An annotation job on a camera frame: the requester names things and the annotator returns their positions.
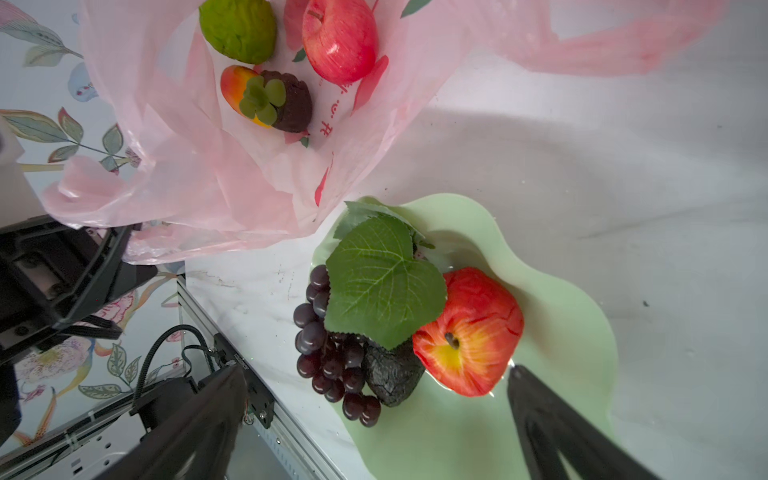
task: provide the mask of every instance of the marble countertop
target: marble countertop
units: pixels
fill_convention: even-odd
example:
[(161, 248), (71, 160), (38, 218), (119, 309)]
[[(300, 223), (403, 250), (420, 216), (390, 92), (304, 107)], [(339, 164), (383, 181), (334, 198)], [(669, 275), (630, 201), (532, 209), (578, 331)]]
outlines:
[[(472, 197), (534, 268), (602, 306), (624, 447), (663, 478), (768, 471), (768, 8), (733, 6), (660, 71), (533, 74), (471, 55), (350, 199)], [(370, 478), (295, 370), (292, 311), (330, 228), (187, 262), (197, 301), (347, 478)]]

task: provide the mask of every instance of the black cable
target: black cable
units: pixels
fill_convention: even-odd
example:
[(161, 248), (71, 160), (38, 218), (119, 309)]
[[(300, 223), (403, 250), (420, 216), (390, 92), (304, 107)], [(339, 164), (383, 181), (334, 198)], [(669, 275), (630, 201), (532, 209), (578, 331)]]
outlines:
[(136, 403), (141, 397), (141, 394), (144, 392), (144, 382), (147, 380), (147, 374), (149, 373), (149, 365), (150, 363), (152, 363), (152, 358), (154, 357), (154, 354), (156, 353), (157, 349), (160, 348), (160, 346), (163, 344), (166, 338), (168, 338), (169, 336), (181, 330), (186, 330), (188, 332), (194, 333), (194, 335), (197, 337), (197, 341), (202, 345), (202, 347), (205, 347), (205, 350), (203, 351), (203, 353), (205, 354), (205, 360), (208, 362), (208, 368), (210, 369), (211, 372), (215, 370), (214, 361), (210, 357), (210, 352), (208, 351), (208, 344), (206, 343), (205, 338), (203, 338), (203, 334), (200, 333), (200, 330), (196, 329), (192, 325), (172, 326), (170, 329), (166, 330), (162, 335), (160, 335), (160, 338), (155, 340), (154, 344), (149, 349), (149, 352), (147, 352), (147, 356), (144, 358), (144, 364), (142, 364), (141, 366), (141, 372), (139, 373), (139, 378), (136, 381), (136, 389), (134, 391), (134, 406), (136, 406)]
[[(184, 373), (184, 378), (187, 378), (190, 375), (190, 373), (192, 373), (192, 362), (187, 358), (187, 355), (184, 353), (189, 349), (202, 350), (204, 353), (208, 352), (208, 349), (200, 345), (187, 345), (183, 349), (181, 349), (181, 358), (184, 359), (184, 361), (190, 366), (189, 371), (187, 373)], [(211, 369), (211, 365), (208, 366), (208, 369), (210, 369), (211, 373), (214, 373), (214, 370)]]

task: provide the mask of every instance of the purple grape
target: purple grape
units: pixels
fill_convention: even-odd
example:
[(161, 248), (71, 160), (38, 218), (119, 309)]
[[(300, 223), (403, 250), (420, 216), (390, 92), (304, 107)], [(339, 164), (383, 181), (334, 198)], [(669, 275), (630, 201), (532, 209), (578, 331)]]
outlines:
[(296, 370), (305, 379), (311, 379), (320, 371), (320, 354), (302, 355), (296, 361)]
[(330, 293), (320, 292), (312, 301), (312, 307), (315, 310), (315, 314), (320, 318), (326, 318), (326, 312), (328, 311), (328, 300), (330, 299)]
[(354, 369), (362, 365), (366, 352), (359, 343), (348, 342), (344, 345), (344, 367)]
[(330, 285), (330, 278), (328, 277), (328, 269), (325, 265), (318, 265), (310, 273), (310, 283), (319, 288), (328, 287)]
[(312, 377), (312, 389), (320, 395), (325, 395), (333, 386), (333, 380), (327, 379), (322, 373)]
[(360, 393), (366, 384), (366, 377), (362, 374), (362, 369), (346, 369), (342, 374), (344, 389), (349, 393)]
[(325, 327), (320, 322), (312, 322), (301, 331), (300, 343), (310, 352), (316, 352), (323, 348), (328, 336)]
[(344, 343), (347, 336), (348, 335), (346, 333), (328, 332), (328, 338), (336, 343)]
[(299, 351), (302, 355), (312, 355), (312, 352), (314, 350), (311, 350), (306, 343), (302, 340), (304, 330), (299, 330), (299, 332), (296, 334), (296, 340), (294, 341), (294, 345), (296, 346), (296, 350)]
[(310, 283), (306, 286), (306, 301), (312, 303), (318, 293), (320, 293), (320, 289)]
[(360, 423), (362, 423), (362, 426), (365, 427), (373, 427), (377, 422), (379, 421), (379, 418), (376, 417), (375, 419), (367, 419), (364, 416), (360, 416)]
[(341, 355), (333, 353), (323, 359), (323, 375), (329, 379), (338, 379), (344, 371), (344, 361)]
[(293, 311), (293, 322), (300, 329), (317, 321), (319, 321), (319, 318), (315, 315), (315, 310), (312, 308), (311, 303), (302, 303)]
[(344, 385), (341, 380), (333, 380), (331, 389), (326, 392), (326, 400), (331, 403), (336, 403), (344, 398)]
[(373, 420), (374, 423), (376, 423), (376, 420), (379, 418), (379, 415), (381, 415), (382, 412), (382, 404), (375, 396), (366, 395), (362, 398), (362, 404), (365, 407), (362, 411), (362, 417), (363, 419)]
[(357, 420), (362, 415), (362, 411), (365, 407), (362, 403), (362, 396), (357, 393), (347, 393), (344, 395), (344, 403), (341, 410), (344, 412), (344, 416), (349, 420)]

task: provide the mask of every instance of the avocado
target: avocado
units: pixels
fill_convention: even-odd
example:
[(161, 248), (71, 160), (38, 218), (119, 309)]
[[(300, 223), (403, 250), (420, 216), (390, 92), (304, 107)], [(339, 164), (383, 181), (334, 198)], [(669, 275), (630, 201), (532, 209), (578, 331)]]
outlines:
[(411, 339), (394, 350), (387, 350), (369, 340), (362, 361), (368, 387), (388, 407), (407, 399), (424, 374), (424, 365), (413, 352)]

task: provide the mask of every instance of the green leaf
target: green leaf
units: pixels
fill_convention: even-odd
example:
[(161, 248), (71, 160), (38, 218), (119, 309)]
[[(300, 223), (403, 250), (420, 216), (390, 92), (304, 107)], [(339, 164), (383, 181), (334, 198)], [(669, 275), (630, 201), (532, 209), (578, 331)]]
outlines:
[(414, 260), (408, 226), (389, 215), (355, 227), (326, 265), (333, 285), (329, 331), (362, 333), (393, 349), (445, 307), (442, 275), (431, 263)]
[(250, 118), (251, 120), (253, 120), (253, 117), (256, 117), (256, 104), (254, 104), (247, 97), (243, 96), (243, 99), (240, 100), (238, 107), (240, 108), (240, 113)]
[(127, 353), (125, 349), (119, 346), (117, 343), (112, 344), (112, 354), (107, 361), (107, 371), (110, 375), (120, 376), (125, 370), (125, 362), (127, 359)]
[(0, 110), (13, 133), (25, 140), (42, 144), (56, 144), (69, 141), (67, 134), (50, 118), (36, 111)]
[(434, 245), (426, 241), (426, 238), (424, 237), (424, 235), (422, 235), (413, 225), (411, 225), (410, 222), (408, 222), (404, 217), (401, 217), (400, 215), (393, 212), (386, 205), (369, 204), (367, 202), (345, 202), (345, 203), (346, 203), (347, 214), (339, 222), (339, 226), (336, 227), (336, 231), (333, 232), (333, 238), (342, 239), (353, 228), (357, 227), (362, 222), (368, 220), (369, 218), (376, 217), (382, 214), (382, 215), (389, 215), (390, 217), (394, 217), (397, 220), (400, 220), (401, 222), (403, 222), (409, 228), (409, 230), (411, 230), (411, 237), (413, 238), (413, 243), (422, 245), (423, 247), (427, 247), (427, 248), (435, 248)]
[(156, 369), (149, 372), (149, 374), (147, 375), (147, 379), (144, 380), (144, 386), (152, 385), (155, 382), (155, 380), (157, 380), (157, 374), (160, 373), (160, 370), (162, 368), (163, 367), (158, 366)]
[(50, 157), (48, 157), (48, 163), (55, 164), (60, 161), (65, 161), (72, 155), (76, 154), (80, 148), (80, 145), (67, 145), (66, 147), (57, 148), (53, 151)]
[(118, 161), (114, 157), (108, 155), (101, 159), (101, 166), (108, 172), (113, 171), (115, 168), (119, 168)]
[(118, 124), (112, 125), (101, 139), (101, 144), (108, 154), (114, 155), (123, 147), (123, 132), (120, 131)]
[(286, 86), (282, 80), (273, 78), (264, 86), (266, 97), (275, 107), (282, 107), (286, 103)]
[(302, 61), (304, 58), (306, 58), (306, 52), (305, 52), (305, 51), (304, 51), (304, 49), (302, 48), (301, 50), (299, 50), (299, 51), (296, 53), (296, 56), (295, 56), (295, 57), (293, 57), (293, 60), (292, 60), (292, 61), (294, 61), (294, 62), (298, 63), (298, 62)]
[(253, 104), (256, 105), (256, 111), (265, 108), (270, 103), (270, 99), (267, 97), (264, 87), (259, 86), (258, 84), (247, 87), (243, 93), (243, 98), (247, 98), (249, 101), (253, 102)]
[(264, 77), (256, 75), (255, 77), (249, 78), (245, 84), (245, 88), (264, 88)]
[(55, 67), (69, 50), (53, 45), (30, 47), (24, 56), (25, 67)]
[(271, 125), (277, 121), (277, 110), (270, 104), (256, 112), (259, 121), (265, 125)]
[(61, 125), (64, 132), (72, 137), (74, 141), (77, 143), (83, 141), (83, 126), (72, 118), (64, 107), (61, 107), (61, 110), (58, 111), (58, 124)]
[(141, 355), (136, 357), (134, 361), (128, 363), (128, 366), (125, 367), (125, 380), (128, 383), (132, 383), (136, 378), (136, 375), (139, 373), (139, 360), (141, 360)]
[(120, 386), (115, 385), (114, 383), (94, 386), (78, 385), (78, 390), (80, 390), (80, 393), (83, 395), (96, 400), (111, 399), (122, 393)]
[(2, 33), (7, 33), (13, 38), (30, 41), (37, 45), (52, 45), (54, 47), (64, 47), (56, 32), (48, 27), (44, 27), (37, 22), (25, 19), (11, 20), (0, 27)]
[(408, 2), (406, 7), (402, 10), (402, 14), (400, 15), (400, 18), (407, 17), (408, 15), (413, 15), (414, 13), (424, 8), (430, 1), (431, 0), (411, 0), (410, 2)]

